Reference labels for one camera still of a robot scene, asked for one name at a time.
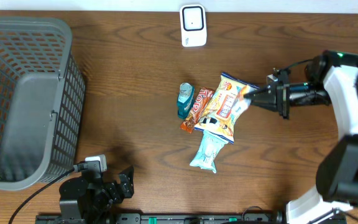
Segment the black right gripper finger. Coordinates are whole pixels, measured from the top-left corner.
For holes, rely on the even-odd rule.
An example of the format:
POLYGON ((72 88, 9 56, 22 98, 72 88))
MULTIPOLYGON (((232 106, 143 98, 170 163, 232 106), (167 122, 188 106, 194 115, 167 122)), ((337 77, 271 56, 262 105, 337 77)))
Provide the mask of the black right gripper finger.
POLYGON ((251 105, 263 108, 269 111, 277 112, 277 102, 275 100, 252 100, 251 105))
POLYGON ((266 85, 262 88, 258 88, 254 91, 250 91, 249 93, 244 95, 244 98, 250 100, 264 99, 264 98, 273 98, 276 95, 276 86, 274 85, 266 85))

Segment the yellow snack bag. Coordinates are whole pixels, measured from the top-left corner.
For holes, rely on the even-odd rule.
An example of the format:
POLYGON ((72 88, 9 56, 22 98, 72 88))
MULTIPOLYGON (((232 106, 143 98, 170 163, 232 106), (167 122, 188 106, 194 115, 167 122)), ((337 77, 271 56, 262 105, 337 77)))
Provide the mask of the yellow snack bag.
POLYGON ((221 81, 209 100, 200 120, 195 124, 199 131, 207 130, 217 137, 234 143, 234 126, 241 113, 245 111, 249 102, 242 102, 240 107, 233 106, 238 100, 237 96, 247 94, 258 89, 258 86, 237 79, 226 72, 222 72, 221 81))

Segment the red chocolate bar wrapper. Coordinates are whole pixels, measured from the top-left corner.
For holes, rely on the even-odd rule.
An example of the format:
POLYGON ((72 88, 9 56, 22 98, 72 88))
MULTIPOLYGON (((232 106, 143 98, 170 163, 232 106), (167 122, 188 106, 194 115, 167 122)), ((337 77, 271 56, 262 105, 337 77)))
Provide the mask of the red chocolate bar wrapper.
POLYGON ((205 110, 207 104, 209 103, 213 95, 214 95, 214 90, 206 87, 201 88, 195 99, 195 102, 193 103, 190 112, 188 113, 188 116, 180 125, 180 128, 182 130, 185 130, 188 133, 193 132, 195 125, 200 120, 203 111, 205 110))

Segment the light teal snack packet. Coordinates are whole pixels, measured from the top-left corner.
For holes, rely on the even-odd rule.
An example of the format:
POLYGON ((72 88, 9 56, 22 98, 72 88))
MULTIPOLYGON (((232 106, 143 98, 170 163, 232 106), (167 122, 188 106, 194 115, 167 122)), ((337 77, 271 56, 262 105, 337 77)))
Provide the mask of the light teal snack packet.
POLYGON ((219 154, 220 150, 228 143, 227 140, 204 130, 203 138, 200 147, 190 162, 190 166, 199 167, 204 170, 211 170, 214 174, 217 173, 214 160, 219 154))

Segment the teal mouthwash bottle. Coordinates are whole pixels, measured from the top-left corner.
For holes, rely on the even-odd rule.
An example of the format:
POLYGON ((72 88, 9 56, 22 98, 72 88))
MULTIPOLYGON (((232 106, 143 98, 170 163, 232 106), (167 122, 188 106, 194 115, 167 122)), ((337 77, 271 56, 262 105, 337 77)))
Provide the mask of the teal mouthwash bottle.
POLYGON ((178 117, 185 119, 193 105, 195 88, 189 83, 182 83, 177 99, 178 117))

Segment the orange small box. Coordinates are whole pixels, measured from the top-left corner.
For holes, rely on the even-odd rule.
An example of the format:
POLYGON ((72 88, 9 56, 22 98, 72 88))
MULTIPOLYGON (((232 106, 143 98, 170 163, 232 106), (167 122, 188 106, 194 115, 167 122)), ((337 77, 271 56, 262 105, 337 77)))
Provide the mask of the orange small box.
POLYGON ((233 115, 239 116, 241 115, 244 111, 246 111, 251 103, 250 99, 247 99, 244 97, 244 95, 255 91, 256 88, 250 86, 250 85, 246 85, 245 87, 243 87, 240 92, 238 93, 234 104, 232 106, 231 112, 233 115))

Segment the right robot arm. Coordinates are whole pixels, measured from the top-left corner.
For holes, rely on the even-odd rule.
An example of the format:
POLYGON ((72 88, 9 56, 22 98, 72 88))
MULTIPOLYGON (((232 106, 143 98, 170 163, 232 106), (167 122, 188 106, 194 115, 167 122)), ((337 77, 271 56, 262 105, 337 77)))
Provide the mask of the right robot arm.
POLYGON ((304 83, 290 83, 290 67, 268 76, 270 83, 240 95, 242 101, 287 119, 290 107, 332 105, 338 142, 324 158, 315 185, 287 203, 275 223, 322 223, 358 207, 358 55, 325 50, 305 60, 304 83))

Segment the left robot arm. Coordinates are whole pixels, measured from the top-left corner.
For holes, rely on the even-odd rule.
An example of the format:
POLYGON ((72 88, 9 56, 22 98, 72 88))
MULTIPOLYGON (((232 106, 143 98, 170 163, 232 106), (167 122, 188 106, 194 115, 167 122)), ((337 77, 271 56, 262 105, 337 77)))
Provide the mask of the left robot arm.
POLYGON ((81 175, 65 181, 59 188, 61 215, 56 223, 116 223, 111 208, 133 196, 134 167, 119 173, 119 182, 104 181, 103 171, 94 162, 78 164, 75 170, 81 175))

